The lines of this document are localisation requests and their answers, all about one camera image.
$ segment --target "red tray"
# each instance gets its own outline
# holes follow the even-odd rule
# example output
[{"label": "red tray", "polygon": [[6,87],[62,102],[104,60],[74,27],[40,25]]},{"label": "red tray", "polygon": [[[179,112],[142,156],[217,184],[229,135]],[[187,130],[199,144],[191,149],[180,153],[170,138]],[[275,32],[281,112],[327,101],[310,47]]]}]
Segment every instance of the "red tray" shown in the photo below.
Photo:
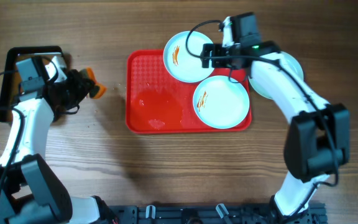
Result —
[{"label": "red tray", "polygon": [[[229,129],[215,129],[204,124],[193,109],[193,93],[199,83],[183,83],[165,69],[163,50],[137,50],[127,61],[126,124],[137,134],[199,133],[242,131],[252,120],[251,108],[246,118]],[[229,69],[217,68],[211,74],[228,75]],[[243,70],[232,77],[243,80]],[[244,87],[249,94],[248,81]]]}]

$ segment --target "white plate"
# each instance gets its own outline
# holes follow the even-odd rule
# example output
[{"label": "white plate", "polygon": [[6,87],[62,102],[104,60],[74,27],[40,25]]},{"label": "white plate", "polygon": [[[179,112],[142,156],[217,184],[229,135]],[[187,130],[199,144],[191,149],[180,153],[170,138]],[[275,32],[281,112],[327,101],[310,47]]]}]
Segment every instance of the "white plate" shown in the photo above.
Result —
[{"label": "white plate", "polygon": [[[165,68],[174,78],[179,81],[193,83],[204,80],[214,68],[203,68],[201,59],[191,56],[186,50],[186,38],[189,31],[174,35],[166,44],[163,53]],[[202,33],[193,32],[190,35],[188,45],[191,53],[199,55],[204,44],[212,44],[212,40]],[[179,48],[177,64],[173,62],[175,49]]]},{"label": "white plate", "polygon": [[197,86],[193,107],[199,119],[208,126],[227,129],[235,127],[246,118],[249,97],[240,83],[232,83],[227,76],[216,75]]},{"label": "white plate", "polygon": [[[302,67],[299,64],[299,62],[294,57],[292,57],[290,54],[288,54],[286,52],[281,52],[281,53],[284,55],[284,58],[287,61],[290,68],[298,75],[299,78],[301,78],[303,80],[303,70],[302,70]],[[259,93],[261,96],[266,97],[268,99],[273,99],[267,93],[267,91],[262,86],[260,86],[258,83],[256,83],[253,79],[250,78],[249,83],[251,84],[253,89],[257,93]]]}]

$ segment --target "wooden surface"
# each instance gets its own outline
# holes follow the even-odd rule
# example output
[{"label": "wooden surface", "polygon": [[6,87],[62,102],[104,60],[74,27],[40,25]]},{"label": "wooden surface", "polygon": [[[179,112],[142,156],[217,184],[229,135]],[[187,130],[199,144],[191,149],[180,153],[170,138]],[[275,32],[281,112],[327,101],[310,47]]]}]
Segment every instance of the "wooden surface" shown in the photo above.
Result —
[{"label": "wooden surface", "polygon": [[[358,1],[0,0],[0,71],[11,47],[59,45],[73,68],[92,67],[109,88],[50,128],[46,161],[71,195],[110,205],[268,202],[286,174],[287,123],[273,101],[252,91],[254,119],[239,133],[141,136],[124,122],[131,52],[247,11],[264,40],[300,61],[317,93],[350,110],[351,162],[339,186],[313,200],[326,203],[330,223],[358,223]],[[216,26],[201,32],[221,42]],[[0,123],[0,155],[9,129]]]}]

